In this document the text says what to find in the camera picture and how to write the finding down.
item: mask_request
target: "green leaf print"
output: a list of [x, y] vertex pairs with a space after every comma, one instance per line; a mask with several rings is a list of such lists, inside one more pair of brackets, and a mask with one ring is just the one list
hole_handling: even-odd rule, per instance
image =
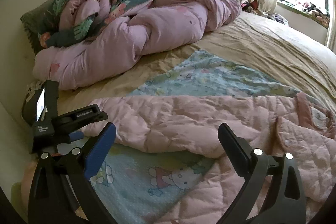
[[54, 6], [53, 6], [55, 15], [58, 15], [61, 12], [64, 3], [65, 3], [64, 0], [55, 0]]
[[76, 40], [81, 40], [86, 36], [92, 22], [93, 20], [87, 18], [73, 29], [73, 34], [75, 35]]

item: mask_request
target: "wrinkled sheet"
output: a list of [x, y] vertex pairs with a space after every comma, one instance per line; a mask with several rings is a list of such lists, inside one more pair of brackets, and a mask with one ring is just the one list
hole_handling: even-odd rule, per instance
[[[307, 221], [335, 185], [334, 116], [309, 103], [304, 93], [296, 98], [130, 96], [92, 103], [97, 103], [108, 114], [108, 121], [116, 125], [116, 143], [146, 153], [188, 150], [218, 159], [199, 184], [155, 223], [216, 223], [236, 197], [244, 179], [235, 173], [218, 141], [217, 130], [223, 122], [253, 148], [269, 155], [294, 155], [307, 197]], [[90, 124], [83, 132], [97, 136], [105, 125], [106, 121]], [[181, 171], [175, 183], [182, 183], [184, 175], [187, 172]], [[261, 208], [269, 183], [266, 180], [250, 217]]]
[[96, 98], [125, 96], [199, 49], [260, 70], [284, 85], [304, 91], [336, 113], [335, 54], [290, 27], [245, 12], [192, 45], [143, 56], [122, 75], [83, 89], [60, 92], [58, 110], [66, 113]]
[[[85, 16], [95, 11], [91, 8]], [[92, 43], [42, 50], [33, 75], [58, 81], [60, 90], [92, 85], [126, 72], [143, 55], [197, 42], [205, 31], [229, 24], [240, 12], [236, 0], [150, 0], [114, 18]]]

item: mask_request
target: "clothing label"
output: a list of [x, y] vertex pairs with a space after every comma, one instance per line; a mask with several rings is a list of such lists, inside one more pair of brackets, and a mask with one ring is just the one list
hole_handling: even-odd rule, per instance
[[314, 107], [310, 107], [310, 109], [314, 125], [319, 129], [326, 128], [329, 122], [329, 118], [324, 113]]

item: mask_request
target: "device screen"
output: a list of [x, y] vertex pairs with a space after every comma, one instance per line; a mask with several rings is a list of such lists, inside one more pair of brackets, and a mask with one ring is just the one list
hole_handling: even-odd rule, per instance
[[43, 109], [44, 109], [44, 88], [42, 90], [40, 98], [37, 100], [37, 105], [36, 105], [36, 121], [38, 121], [39, 118], [41, 117]]

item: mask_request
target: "blue gripper pad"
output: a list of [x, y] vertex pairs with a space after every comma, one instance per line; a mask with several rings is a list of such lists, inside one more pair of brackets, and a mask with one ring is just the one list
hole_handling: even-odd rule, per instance
[[99, 168], [103, 164], [114, 140], [116, 139], [116, 126], [109, 122], [98, 135], [98, 139], [85, 157], [84, 176], [87, 180], [97, 175]]

